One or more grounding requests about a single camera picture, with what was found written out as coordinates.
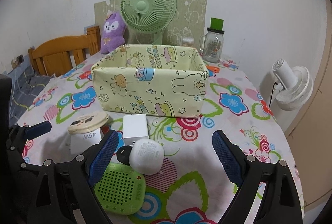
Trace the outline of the black car key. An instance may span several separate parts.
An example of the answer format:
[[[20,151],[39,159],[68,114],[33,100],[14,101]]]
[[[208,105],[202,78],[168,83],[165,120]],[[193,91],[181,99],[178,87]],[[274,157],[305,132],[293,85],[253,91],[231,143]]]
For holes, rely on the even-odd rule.
[[[124,145],[122,147],[120,147],[117,152],[116,152],[116,158],[117,160],[126,165],[126,166],[129,166],[130,163],[129,163],[129,157],[130,157],[130,154],[131,154],[131,151],[132,151],[132,146],[130,145]]]

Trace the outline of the green perforated speaker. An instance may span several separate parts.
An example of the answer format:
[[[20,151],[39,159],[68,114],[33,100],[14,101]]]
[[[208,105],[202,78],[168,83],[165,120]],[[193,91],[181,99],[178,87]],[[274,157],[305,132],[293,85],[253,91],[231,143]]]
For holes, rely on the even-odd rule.
[[[131,167],[111,162],[94,191],[105,211],[131,215],[138,212],[144,203],[146,181],[144,175]]]

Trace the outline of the white oval earbuds case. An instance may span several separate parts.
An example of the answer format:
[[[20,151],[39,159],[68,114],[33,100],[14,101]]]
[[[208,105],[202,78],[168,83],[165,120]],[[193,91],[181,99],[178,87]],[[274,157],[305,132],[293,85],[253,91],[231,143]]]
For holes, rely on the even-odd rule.
[[[164,148],[151,139],[137,140],[129,155],[129,165],[143,175],[154,175],[161,170]]]

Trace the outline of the white cube charger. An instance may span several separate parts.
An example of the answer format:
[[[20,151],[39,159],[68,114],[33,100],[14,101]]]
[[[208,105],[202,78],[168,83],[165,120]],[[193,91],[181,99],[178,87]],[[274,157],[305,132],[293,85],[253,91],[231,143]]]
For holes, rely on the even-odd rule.
[[[140,139],[148,139],[148,122],[145,114],[123,117],[123,140],[125,145],[133,145]]]

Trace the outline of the white 45W charger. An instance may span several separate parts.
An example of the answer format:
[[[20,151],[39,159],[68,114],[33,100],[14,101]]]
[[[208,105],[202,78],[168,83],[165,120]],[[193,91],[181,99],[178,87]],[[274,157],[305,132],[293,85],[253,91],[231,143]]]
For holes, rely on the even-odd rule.
[[[98,144],[103,135],[100,128],[89,133],[78,133],[70,135],[70,154],[78,155],[83,153],[89,147]]]

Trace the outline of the grey plaid bedding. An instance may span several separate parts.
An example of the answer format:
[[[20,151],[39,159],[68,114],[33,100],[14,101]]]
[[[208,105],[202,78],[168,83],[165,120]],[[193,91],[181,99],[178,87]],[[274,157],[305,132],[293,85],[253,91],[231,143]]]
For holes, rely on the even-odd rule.
[[[20,75],[18,71],[14,71],[11,77],[13,85],[9,108],[10,126],[16,124],[24,112],[33,107],[34,99],[51,79],[50,76],[38,74],[31,66],[28,66]]]

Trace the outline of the floral tablecloth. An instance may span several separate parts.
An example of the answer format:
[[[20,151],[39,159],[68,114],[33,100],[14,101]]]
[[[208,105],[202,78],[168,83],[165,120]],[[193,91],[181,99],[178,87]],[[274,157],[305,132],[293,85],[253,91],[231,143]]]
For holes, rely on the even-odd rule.
[[[72,159],[67,127],[77,117],[101,110],[90,74],[100,58],[97,53],[52,79],[20,117],[19,125],[45,120],[52,124],[48,134],[26,143],[26,162],[40,165],[48,158],[57,163]],[[219,67],[220,72],[209,77],[199,118],[148,117],[150,138],[165,150],[163,168],[146,178],[142,209],[129,216],[111,214],[113,223],[216,223],[237,191],[212,147],[216,130],[261,162],[285,160],[302,194],[290,147],[268,104],[232,60],[209,66]]]

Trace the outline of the wooden chair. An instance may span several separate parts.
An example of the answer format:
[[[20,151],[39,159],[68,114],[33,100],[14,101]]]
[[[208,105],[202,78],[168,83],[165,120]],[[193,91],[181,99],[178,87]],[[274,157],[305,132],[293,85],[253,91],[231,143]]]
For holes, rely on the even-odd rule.
[[[34,71],[40,75],[60,76],[100,51],[101,35],[97,25],[88,27],[79,36],[62,36],[49,40],[37,48],[29,48],[28,55]]]

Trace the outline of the white standing fan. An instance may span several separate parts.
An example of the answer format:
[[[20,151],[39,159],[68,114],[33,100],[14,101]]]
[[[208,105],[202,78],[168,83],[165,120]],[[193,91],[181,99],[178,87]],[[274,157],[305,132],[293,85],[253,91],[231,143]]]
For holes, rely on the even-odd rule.
[[[270,104],[275,101],[284,111],[293,111],[301,108],[310,98],[314,82],[309,70],[304,66],[290,67],[279,58],[272,66],[276,78],[271,93]]]

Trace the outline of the yellow cartoon fabric box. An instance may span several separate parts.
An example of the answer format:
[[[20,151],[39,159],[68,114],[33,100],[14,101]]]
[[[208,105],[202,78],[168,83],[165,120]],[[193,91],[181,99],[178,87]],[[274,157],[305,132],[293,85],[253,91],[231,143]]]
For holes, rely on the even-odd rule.
[[[195,48],[128,44],[96,62],[91,75],[105,111],[195,118],[209,71]]]

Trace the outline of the purple plush toy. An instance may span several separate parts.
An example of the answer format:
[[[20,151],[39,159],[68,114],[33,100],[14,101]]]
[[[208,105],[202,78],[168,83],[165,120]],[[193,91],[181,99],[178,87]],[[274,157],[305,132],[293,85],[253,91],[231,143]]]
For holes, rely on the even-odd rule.
[[[122,46],[125,43],[124,32],[126,28],[127,25],[120,12],[112,13],[104,23],[100,52],[108,54]]]

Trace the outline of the glass jar green lid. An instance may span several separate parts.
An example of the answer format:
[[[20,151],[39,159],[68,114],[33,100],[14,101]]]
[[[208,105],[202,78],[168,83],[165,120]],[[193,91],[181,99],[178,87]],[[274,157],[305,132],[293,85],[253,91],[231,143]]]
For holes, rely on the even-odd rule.
[[[218,63],[221,59],[224,43],[224,20],[212,17],[207,33],[200,37],[199,49],[204,61]]]

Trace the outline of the cotton swab container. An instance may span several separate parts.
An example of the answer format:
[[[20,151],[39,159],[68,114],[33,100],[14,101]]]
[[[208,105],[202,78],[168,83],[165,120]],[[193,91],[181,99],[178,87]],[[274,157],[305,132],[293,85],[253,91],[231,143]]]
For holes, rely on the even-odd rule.
[[[181,45],[184,47],[194,47],[195,40],[192,37],[183,37]]]

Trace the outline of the green desk fan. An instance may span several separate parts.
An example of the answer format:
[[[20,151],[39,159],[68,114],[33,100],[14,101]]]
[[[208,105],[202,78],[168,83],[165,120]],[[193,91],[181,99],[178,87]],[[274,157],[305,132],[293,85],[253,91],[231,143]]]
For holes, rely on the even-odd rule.
[[[120,0],[120,13],[127,26],[153,34],[153,44],[162,44],[163,31],[177,12],[177,0]]]

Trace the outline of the orange handled scissors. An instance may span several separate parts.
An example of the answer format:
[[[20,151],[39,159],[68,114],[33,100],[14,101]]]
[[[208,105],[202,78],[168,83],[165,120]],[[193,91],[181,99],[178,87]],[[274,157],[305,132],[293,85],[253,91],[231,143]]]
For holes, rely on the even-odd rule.
[[[210,77],[215,77],[215,75],[220,72],[220,68],[216,66],[206,65],[206,68],[208,69]]]

